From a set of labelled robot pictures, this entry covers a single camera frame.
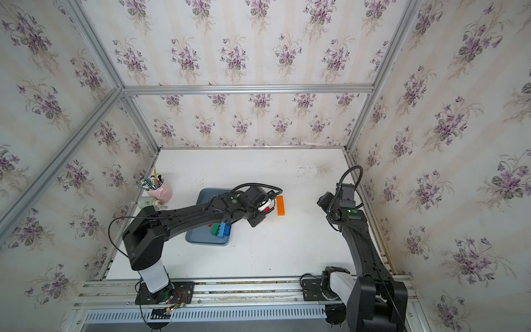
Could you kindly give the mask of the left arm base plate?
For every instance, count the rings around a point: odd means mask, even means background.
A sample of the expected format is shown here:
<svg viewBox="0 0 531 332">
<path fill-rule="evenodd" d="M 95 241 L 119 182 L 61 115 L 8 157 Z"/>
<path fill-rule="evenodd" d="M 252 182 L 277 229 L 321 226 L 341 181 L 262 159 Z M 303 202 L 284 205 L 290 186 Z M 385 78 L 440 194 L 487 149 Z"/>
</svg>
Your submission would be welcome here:
<svg viewBox="0 0 531 332">
<path fill-rule="evenodd" d="M 184 306 L 190 304 L 194 294 L 195 282 L 170 282 L 166 287 L 151 293 L 144 281 L 140 283 L 135 304 L 145 305 L 170 305 Z"/>
</svg>

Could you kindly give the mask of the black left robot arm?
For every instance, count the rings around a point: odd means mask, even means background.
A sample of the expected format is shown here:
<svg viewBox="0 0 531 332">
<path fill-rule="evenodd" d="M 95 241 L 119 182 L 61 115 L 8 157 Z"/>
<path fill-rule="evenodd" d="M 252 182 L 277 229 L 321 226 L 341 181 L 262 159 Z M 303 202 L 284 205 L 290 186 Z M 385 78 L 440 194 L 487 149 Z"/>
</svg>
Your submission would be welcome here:
<svg viewBox="0 0 531 332">
<path fill-rule="evenodd" d="M 145 207 L 136 216 L 126 217 L 131 222 L 121 235 L 130 267 L 151 294 L 158 293 L 170 285 L 162 263 L 165 242 L 209 224 L 232 225 L 244 219 L 255 227 L 282 193 L 281 188 L 272 185 L 245 183 L 194 206 L 159 211 Z"/>
</svg>

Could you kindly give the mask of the orange lego brick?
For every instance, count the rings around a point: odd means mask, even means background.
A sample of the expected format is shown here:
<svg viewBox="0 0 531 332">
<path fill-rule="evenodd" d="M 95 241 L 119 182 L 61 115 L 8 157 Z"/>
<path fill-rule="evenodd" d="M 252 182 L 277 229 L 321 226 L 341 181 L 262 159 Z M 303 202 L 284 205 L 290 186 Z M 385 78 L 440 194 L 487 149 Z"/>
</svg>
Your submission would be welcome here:
<svg viewBox="0 0 531 332">
<path fill-rule="evenodd" d="M 286 215 L 285 203 L 284 203 L 283 196 L 278 196 L 276 198 L 276 209 L 277 209 L 277 215 L 278 216 L 283 217 L 283 216 Z"/>
</svg>

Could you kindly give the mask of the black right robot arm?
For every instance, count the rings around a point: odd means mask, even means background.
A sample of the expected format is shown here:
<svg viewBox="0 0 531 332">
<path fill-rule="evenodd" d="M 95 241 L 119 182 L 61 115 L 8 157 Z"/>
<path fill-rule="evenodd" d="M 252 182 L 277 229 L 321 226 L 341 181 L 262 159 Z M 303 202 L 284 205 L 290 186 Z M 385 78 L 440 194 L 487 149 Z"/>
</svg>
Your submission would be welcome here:
<svg viewBox="0 0 531 332">
<path fill-rule="evenodd" d="M 326 267 L 322 290 L 342 301 L 351 331 L 404 331 L 408 290 L 385 268 L 366 215 L 355 203 L 355 185 L 339 183 L 335 193 L 327 192 L 317 204 L 338 227 L 355 267 L 355 277 L 344 268 Z"/>
</svg>

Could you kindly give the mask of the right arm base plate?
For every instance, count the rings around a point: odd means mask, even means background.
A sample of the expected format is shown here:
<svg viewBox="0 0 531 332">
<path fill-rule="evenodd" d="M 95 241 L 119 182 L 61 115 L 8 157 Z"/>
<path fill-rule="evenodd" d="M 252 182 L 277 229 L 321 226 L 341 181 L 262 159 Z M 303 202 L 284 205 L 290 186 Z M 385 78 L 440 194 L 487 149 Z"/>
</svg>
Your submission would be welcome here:
<svg viewBox="0 0 531 332">
<path fill-rule="evenodd" d="M 354 285 L 355 279 L 344 273 L 332 273 L 324 282 L 313 275 L 304 275 L 300 278 L 305 301 L 341 301 L 346 304 Z"/>
</svg>

